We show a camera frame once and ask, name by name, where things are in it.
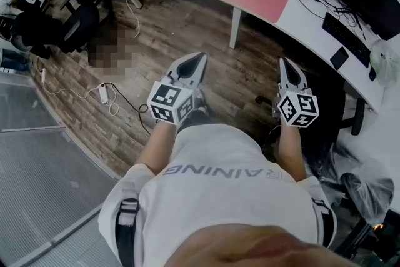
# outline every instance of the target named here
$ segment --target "white cable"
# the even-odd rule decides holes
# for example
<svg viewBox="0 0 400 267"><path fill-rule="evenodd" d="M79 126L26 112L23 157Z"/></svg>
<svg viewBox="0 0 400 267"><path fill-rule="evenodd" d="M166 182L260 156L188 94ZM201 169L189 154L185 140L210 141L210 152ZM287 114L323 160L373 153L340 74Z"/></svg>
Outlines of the white cable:
<svg viewBox="0 0 400 267"><path fill-rule="evenodd" d="M128 8L129 8L129 10L131 11L131 13L132 13L132 15L136 18L136 21L137 21L137 34L136 34L136 36L135 37L133 37L133 39L135 39L138 35L139 35L139 33L140 33L140 23L139 23L139 18L133 13L133 10L131 9L131 6L129 5L129 3L128 3L128 0L125 0L126 1L126 5L128 6Z"/></svg>
<svg viewBox="0 0 400 267"><path fill-rule="evenodd" d="M97 87L95 87L95 88L93 88L93 89L90 89L90 90L86 93L86 95L84 95L83 97L80 96L80 95L78 95L74 90L72 90L72 89L70 89L70 88L62 88L62 89L60 89L59 91L56 91L55 93L50 93L50 91L48 91L48 90L46 89L46 87L45 87L44 84L45 84L45 82L42 82L43 89L44 89L45 92L47 92L48 94L52 94L52 95L53 95L53 94L59 94L61 91L67 91L67 90L69 90L69 91L72 91L77 97L79 97L79 98L81 98L81 99L86 99L92 91L94 91L94 90L96 90L96 89L99 89L99 87L100 87L102 84L104 84L104 83L101 83L99 86L97 86ZM116 116L117 113L119 112L119 105L115 103L115 100L117 100L117 92L115 91L115 89L114 89L113 86L111 86L111 89L112 89L112 91L114 91L114 99L113 99L113 101L112 101L111 104L106 103L106 106L108 107L108 112L109 112L109 114L110 114L111 116ZM111 108L112 108L113 106L116 106L116 107L117 107L117 111L116 111L114 114L111 112Z"/></svg>

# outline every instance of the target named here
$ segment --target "mouse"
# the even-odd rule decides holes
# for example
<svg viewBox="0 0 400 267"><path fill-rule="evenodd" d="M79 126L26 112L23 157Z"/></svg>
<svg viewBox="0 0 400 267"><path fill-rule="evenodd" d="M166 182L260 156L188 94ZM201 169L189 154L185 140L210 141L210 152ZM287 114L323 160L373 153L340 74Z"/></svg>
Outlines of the mouse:
<svg viewBox="0 0 400 267"><path fill-rule="evenodd" d="M375 69L371 66L371 70L369 71L369 78L371 81L374 81L376 78L376 72Z"/></svg>

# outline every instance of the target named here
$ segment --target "black keyboard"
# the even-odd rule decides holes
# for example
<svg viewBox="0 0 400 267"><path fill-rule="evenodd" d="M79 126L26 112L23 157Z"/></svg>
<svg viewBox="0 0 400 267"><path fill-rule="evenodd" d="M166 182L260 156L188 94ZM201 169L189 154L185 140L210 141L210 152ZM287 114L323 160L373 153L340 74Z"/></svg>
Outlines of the black keyboard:
<svg viewBox="0 0 400 267"><path fill-rule="evenodd" d="M334 16L326 13L323 29L336 38L344 47L349 49L360 62L368 68L371 51L366 45Z"/></svg>

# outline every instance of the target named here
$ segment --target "white t-shirt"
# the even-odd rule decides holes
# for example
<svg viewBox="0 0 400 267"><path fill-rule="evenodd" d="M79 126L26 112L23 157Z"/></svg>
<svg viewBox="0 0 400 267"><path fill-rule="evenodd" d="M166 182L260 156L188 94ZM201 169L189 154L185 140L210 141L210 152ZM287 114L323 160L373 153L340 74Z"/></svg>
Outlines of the white t-shirt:
<svg viewBox="0 0 400 267"><path fill-rule="evenodd" d="M275 225L318 243L321 224L313 199L329 206L315 177L296 183L266 160L253 139L223 124L184 129L162 173L154 177L139 164L118 182L99 215L100 232L116 255L116 213L134 193L141 207L136 267L164 266L190 235L219 224Z"/></svg>

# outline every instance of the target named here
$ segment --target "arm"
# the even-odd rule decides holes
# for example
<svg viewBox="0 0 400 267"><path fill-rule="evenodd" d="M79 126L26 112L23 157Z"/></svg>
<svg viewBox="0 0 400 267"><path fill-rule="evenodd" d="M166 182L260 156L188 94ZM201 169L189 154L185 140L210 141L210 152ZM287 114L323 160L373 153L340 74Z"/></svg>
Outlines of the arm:
<svg viewBox="0 0 400 267"><path fill-rule="evenodd" d="M303 154L301 152L301 140L299 128L282 123L281 139L277 163L283 170L287 171L295 181L302 181L307 178Z"/></svg>
<svg viewBox="0 0 400 267"><path fill-rule="evenodd" d="M176 135L176 126L163 121L156 127L135 164L145 164L155 175L169 163Z"/></svg>

